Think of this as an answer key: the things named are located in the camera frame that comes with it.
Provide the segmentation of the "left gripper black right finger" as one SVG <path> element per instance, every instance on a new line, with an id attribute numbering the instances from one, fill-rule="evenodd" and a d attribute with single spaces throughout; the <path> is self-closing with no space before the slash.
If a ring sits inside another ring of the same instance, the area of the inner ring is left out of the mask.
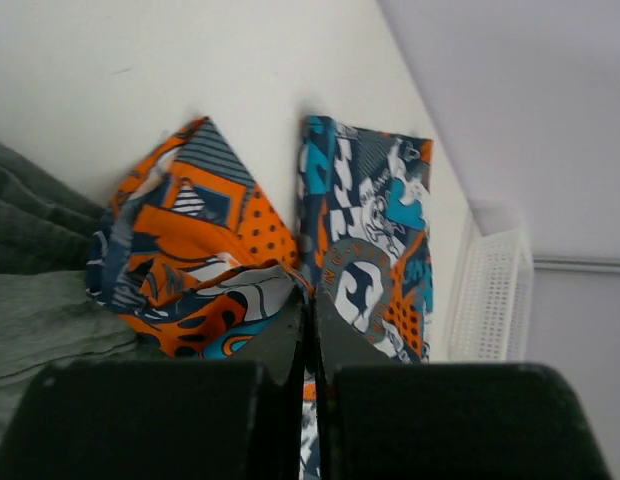
<path id="1" fill-rule="evenodd" d="M 401 364 L 314 300 L 325 479 L 606 479 L 578 396 L 536 363 Z"/>

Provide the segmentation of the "grey shorts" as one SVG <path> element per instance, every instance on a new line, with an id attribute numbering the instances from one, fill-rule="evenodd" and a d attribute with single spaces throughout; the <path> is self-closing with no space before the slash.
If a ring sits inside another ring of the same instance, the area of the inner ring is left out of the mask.
<path id="1" fill-rule="evenodd" d="M 101 207 L 0 144 L 0 443 L 30 380 L 57 361 L 126 355 L 136 335 L 89 299 Z"/>

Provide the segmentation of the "colourful patterned shorts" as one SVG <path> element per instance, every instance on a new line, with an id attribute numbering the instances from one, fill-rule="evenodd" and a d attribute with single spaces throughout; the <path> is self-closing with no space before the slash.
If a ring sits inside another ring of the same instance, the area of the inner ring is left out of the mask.
<path id="1" fill-rule="evenodd" d="M 429 358 L 430 139 L 304 119 L 297 220 L 286 226 L 208 117 L 169 136 L 118 187 L 86 291 L 171 357 L 225 359 L 294 289 L 390 359 Z"/>

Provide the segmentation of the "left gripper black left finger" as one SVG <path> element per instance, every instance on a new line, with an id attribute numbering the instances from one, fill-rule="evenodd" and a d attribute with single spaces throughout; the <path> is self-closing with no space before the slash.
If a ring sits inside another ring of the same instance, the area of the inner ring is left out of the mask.
<path id="1" fill-rule="evenodd" d="M 0 479 L 295 479 L 303 307 L 225 360 L 82 361 L 26 390 Z"/>

